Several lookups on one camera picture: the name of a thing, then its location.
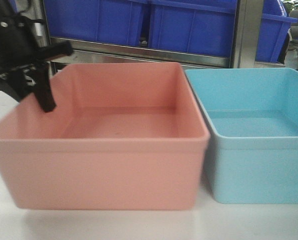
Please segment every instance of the robotic arm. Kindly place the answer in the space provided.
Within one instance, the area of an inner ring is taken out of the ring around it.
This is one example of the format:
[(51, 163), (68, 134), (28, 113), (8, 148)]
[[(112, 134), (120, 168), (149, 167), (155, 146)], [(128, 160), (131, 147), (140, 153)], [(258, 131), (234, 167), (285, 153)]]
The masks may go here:
[(56, 104), (47, 61), (71, 55), (73, 50), (68, 41), (39, 47), (31, 30), (34, 22), (41, 20), (15, 13), (8, 0), (0, 0), (0, 90), (17, 101), (33, 92), (41, 108), (50, 112)]

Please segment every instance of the white table surface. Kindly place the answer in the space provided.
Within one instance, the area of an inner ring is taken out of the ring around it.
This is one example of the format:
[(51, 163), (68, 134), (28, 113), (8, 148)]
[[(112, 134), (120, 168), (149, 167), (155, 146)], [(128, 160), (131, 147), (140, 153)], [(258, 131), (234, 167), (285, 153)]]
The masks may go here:
[[(17, 103), (0, 92), (0, 118)], [(298, 240), (298, 204), (220, 204), (203, 177), (187, 211), (27, 210), (0, 177), (0, 240)]]

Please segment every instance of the pink plastic bin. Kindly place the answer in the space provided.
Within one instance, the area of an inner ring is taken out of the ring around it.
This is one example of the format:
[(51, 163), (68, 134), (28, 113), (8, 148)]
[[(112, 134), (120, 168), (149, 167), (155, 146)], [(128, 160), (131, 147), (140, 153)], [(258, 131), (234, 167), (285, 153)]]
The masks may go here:
[(0, 173), (19, 208), (183, 210), (209, 132), (178, 63), (73, 64), (0, 121)]

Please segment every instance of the blue plastic crate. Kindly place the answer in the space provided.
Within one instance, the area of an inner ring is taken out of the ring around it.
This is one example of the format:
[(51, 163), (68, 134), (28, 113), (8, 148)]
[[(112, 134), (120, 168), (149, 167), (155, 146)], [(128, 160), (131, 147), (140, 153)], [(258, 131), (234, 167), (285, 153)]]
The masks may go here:
[[(208, 0), (152, 0), (148, 46), (218, 57), (231, 55), (235, 3)], [(295, 18), (264, 13), (256, 60), (277, 62)]]
[(16, 4), (15, 4), (15, 0), (9, 0), (9, 3), (11, 4), (13, 10), (14, 10), (15, 12), (17, 12), (17, 6), (16, 6)]
[(211, 133), (204, 170), (225, 204), (298, 203), (298, 72), (198, 69), (186, 75)]
[(44, 0), (51, 36), (139, 45), (147, 0)]

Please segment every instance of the metal shelf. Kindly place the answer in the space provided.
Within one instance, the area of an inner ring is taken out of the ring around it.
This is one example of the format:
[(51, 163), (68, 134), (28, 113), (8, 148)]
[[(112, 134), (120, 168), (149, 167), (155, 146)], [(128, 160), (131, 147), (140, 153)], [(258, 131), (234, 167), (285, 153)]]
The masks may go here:
[[(26, 0), (16, 0), (18, 5), (26, 5)], [(108, 43), (89, 42), (77, 39), (50, 37), (48, 27), (44, 29), (44, 43), (69, 40), (75, 50), (69, 57), (55, 60), (56, 63), (129, 63), (129, 62), (179, 62), (185, 68), (277, 68), (281, 63), (255, 61), (258, 34), (261, 24), (263, 0), (237, 0), (236, 26), (232, 47), (232, 57), (191, 54), (146, 47), (131, 47)], [(32, 18), (45, 19), (43, 0), (32, 0)]]
[[(186, 68), (228, 68), (230, 58), (157, 50), (145, 47), (120, 46), (60, 37), (51, 37), (52, 43), (70, 41), (75, 53), (56, 59), (56, 63), (134, 63), (134, 62), (179, 62)], [(280, 63), (255, 62), (257, 68), (283, 67)]]

